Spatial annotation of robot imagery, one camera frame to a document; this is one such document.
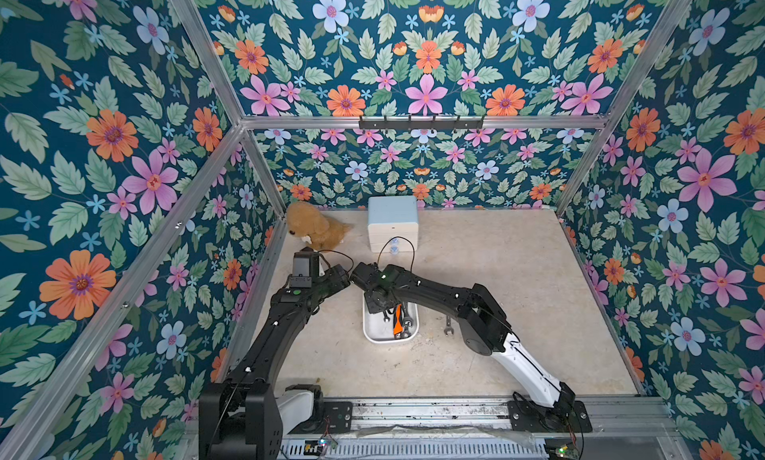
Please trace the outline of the orange handled adjustable wrench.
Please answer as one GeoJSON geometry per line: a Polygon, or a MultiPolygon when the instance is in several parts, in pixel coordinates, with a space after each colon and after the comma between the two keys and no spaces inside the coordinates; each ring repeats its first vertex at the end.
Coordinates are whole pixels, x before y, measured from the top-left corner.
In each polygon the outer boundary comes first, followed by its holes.
{"type": "Polygon", "coordinates": [[[400,339],[404,333],[404,323],[402,322],[402,304],[397,304],[394,308],[394,328],[392,333],[395,339],[400,339]]]}

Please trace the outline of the white plastic storage tray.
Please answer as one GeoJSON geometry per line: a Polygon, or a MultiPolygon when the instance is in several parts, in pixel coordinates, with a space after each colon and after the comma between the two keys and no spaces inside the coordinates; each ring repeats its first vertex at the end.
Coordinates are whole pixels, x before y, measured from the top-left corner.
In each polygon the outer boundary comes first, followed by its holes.
{"type": "Polygon", "coordinates": [[[418,307],[414,303],[405,304],[408,315],[414,323],[410,331],[412,335],[407,339],[395,339],[392,333],[394,328],[394,308],[390,310],[390,322],[384,322],[383,313],[372,315],[367,311],[363,301],[363,333],[366,339],[376,345],[401,344],[411,341],[420,331],[420,319],[418,318],[418,307]]]}

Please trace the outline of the silver end wrench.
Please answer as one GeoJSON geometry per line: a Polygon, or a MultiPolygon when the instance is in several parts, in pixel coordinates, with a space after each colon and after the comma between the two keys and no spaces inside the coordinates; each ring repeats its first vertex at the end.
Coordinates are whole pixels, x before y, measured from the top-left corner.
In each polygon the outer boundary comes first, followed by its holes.
{"type": "Polygon", "coordinates": [[[445,326],[443,329],[443,333],[447,336],[453,336],[455,333],[454,327],[452,326],[452,318],[446,317],[445,318],[445,326]]]}

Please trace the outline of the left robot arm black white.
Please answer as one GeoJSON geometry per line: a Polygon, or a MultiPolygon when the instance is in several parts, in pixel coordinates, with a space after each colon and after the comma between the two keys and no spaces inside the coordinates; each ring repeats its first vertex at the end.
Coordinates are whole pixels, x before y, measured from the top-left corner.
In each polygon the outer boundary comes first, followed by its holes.
{"type": "Polygon", "coordinates": [[[274,384],[298,334],[321,304],[350,286],[340,265],[310,281],[291,276],[273,296],[266,323],[243,360],[199,398],[201,459],[275,459],[285,425],[274,384]]]}

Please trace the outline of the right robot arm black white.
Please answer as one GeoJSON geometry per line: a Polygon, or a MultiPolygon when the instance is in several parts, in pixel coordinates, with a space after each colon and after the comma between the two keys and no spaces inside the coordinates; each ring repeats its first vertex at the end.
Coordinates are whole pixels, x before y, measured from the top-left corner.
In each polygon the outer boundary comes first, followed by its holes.
{"type": "Polygon", "coordinates": [[[455,320],[464,344],[472,352],[490,356],[523,386],[529,396],[521,404],[525,414],[535,415],[549,430],[568,426],[576,394],[526,350],[486,287],[447,286],[393,264],[381,269],[376,264],[361,263],[351,274],[351,281],[364,292],[372,313],[410,303],[455,320]]]}

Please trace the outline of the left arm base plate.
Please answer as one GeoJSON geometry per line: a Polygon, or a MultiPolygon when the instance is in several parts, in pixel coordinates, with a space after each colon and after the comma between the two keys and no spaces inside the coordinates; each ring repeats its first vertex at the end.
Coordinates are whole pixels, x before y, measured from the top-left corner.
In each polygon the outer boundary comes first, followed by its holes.
{"type": "Polygon", "coordinates": [[[291,435],[298,434],[339,434],[352,430],[354,404],[349,401],[322,402],[312,416],[298,424],[291,435]]]}

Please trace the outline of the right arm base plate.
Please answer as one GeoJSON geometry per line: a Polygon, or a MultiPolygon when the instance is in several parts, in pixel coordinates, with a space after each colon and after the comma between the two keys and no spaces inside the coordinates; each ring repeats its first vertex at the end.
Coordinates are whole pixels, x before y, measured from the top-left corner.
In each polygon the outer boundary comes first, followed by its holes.
{"type": "Polygon", "coordinates": [[[593,425],[584,402],[576,400],[572,409],[556,415],[552,408],[539,406],[525,398],[507,402],[508,418],[513,430],[532,433],[591,433],[593,425]]]}

